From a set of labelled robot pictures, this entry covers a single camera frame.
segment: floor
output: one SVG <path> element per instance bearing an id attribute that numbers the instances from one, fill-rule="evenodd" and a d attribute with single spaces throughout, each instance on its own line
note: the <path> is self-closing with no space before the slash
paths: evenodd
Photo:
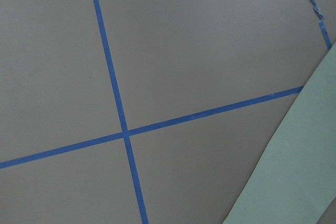
<path id="1" fill-rule="evenodd" d="M 316 2 L 334 43 L 336 0 Z M 1 223 L 222 223 L 328 51 L 309 0 L 0 13 Z"/>

